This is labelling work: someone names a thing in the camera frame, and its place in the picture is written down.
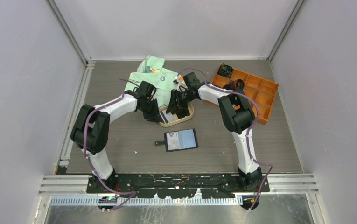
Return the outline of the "white striped card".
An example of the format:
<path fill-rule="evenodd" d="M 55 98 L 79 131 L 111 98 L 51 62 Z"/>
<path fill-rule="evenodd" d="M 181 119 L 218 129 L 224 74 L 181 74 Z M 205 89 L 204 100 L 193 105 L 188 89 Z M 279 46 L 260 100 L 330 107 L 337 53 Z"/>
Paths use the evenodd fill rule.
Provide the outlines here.
<path fill-rule="evenodd" d="M 166 111 L 167 110 L 163 110 L 160 112 L 162 123 L 168 124 L 168 123 L 176 121 L 175 115 L 172 113 L 166 113 Z"/>

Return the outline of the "black leather card holder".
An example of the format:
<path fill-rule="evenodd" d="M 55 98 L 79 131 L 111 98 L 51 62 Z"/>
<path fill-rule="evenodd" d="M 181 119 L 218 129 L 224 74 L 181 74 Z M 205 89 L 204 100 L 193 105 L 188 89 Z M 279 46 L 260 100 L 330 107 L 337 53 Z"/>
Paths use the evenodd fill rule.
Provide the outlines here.
<path fill-rule="evenodd" d="M 198 148 L 195 129 L 171 131 L 164 133 L 164 140 L 155 141 L 155 146 L 164 146 L 166 152 L 175 152 Z"/>

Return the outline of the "green cartoon print cloth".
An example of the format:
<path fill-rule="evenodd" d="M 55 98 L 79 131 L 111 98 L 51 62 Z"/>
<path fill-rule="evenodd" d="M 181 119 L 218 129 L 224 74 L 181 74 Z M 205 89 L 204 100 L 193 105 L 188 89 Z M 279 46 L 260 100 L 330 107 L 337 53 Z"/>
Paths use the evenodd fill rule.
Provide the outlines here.
<path fill-rule="evenodd" d="M 178 73 L 164 68 L 164 63 L 165 59 L 148 55 L 137 71 L 130 74 L 130 82 L 126 84 L 125 90 L 133 90 L 135 88 L 133 83 L 139 85 L 142 81 L 146 81 L 156 88 L 154 98 L 158 106 L 160 108 L 168 106 L 171 91 L 177 88 L 174 81 Z"/>

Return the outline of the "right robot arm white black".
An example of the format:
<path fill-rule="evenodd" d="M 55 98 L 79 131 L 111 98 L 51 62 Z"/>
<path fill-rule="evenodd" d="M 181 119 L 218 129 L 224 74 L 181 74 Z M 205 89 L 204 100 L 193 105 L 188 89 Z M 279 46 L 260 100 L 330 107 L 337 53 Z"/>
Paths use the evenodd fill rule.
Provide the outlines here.
<path fill-rule="evenodd" d="M 252 140 L 252 128 L 256 120 L 251 105 L 253 101 L 240 89 L 226 90 L 201 82 L 193 72 L 185 75 L 183 81 L 184 85 L 171 90 L 167 112 L 187 112 L 187 104 L 195 99 L 218 105 L 223 124 L 232 133 L 238 152 L 239 185 L 244 191 L 252 191 L 262 180 Z"/>

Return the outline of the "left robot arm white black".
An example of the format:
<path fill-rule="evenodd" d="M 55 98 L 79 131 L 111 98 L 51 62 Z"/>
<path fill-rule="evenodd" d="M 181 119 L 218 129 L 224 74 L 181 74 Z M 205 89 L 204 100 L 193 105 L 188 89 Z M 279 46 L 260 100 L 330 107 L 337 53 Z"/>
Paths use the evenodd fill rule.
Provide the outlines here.
<path fill-rule="evenodd" d="M 145 81 L 133 90 L 126 90 L 118 98 L 103 105 L 83 105 L 70 134 L 71 140 L 80 148 L 88 160 L 92 173 L 98 179 L 98 186 L 106 193 L 115 190 L 116 172 L 106 154 L 109 125 L 119 117 L 141 111 L 144 119 L 159 123 L 162 121 L 156 88 Z"/>

